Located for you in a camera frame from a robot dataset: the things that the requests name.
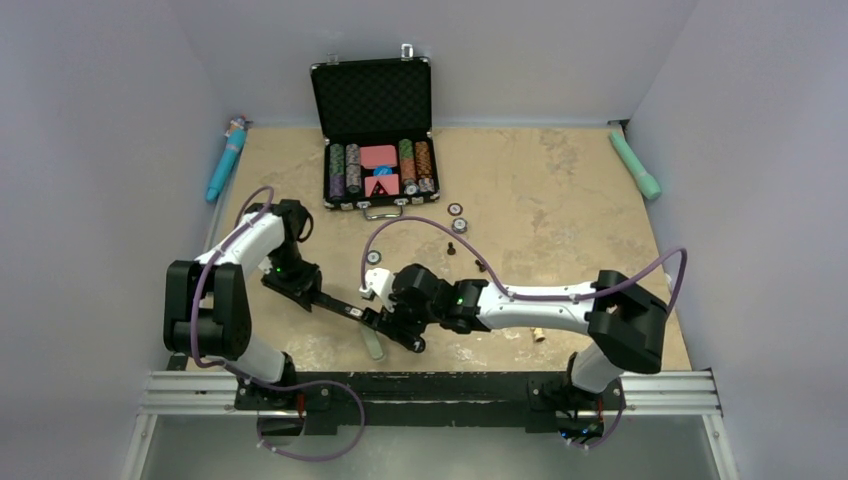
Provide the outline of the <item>black stapler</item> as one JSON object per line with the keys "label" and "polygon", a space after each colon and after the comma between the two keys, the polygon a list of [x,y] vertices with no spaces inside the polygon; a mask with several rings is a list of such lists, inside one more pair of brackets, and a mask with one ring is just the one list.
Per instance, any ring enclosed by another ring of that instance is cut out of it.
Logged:
{"label": "black stapler", "polygon": [[371,308],[359,308],[324,293],[316,294],[313,297],[313,304],[332,313],[357,321],[372,330],[376,330],[380,324],[381,315],[379,312]]}

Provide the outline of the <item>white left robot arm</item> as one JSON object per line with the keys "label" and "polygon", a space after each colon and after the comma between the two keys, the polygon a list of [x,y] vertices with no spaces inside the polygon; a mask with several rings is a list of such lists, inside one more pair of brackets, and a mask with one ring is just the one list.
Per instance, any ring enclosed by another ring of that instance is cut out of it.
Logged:
{"label": "white left robot arm", "polygon": [[217,246],[193,260],[177,260],[166,271],[163,341],[202,368],[223,366],[259,385],[272,408],[297,399],[290,356],[252,329],[247,280],[261,282],[305,310],[320,306],[358,317],[359,311],[322,292],[318,265],[305,261],[299,245],[312,232],[312,216],[297,200],[254,203]]}

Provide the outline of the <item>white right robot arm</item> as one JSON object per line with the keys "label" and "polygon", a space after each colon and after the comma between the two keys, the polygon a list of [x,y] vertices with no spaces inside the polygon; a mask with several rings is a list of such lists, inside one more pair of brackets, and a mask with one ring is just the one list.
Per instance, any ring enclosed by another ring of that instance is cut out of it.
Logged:
{"label": "white right robot arm", "polygon": [[541,328],[585,335],[561,381],[564,399],[584,407],[623,373],[656,374],[662,367],[669,306],[634,279],[602,270],[593,281],[563,287],[500,287],[493,280],[449,283],[412,264],[398,273],[367,270],[360,294],[382,305],[372,329],[420,353],[423,334],[438,325],[457,334]]}

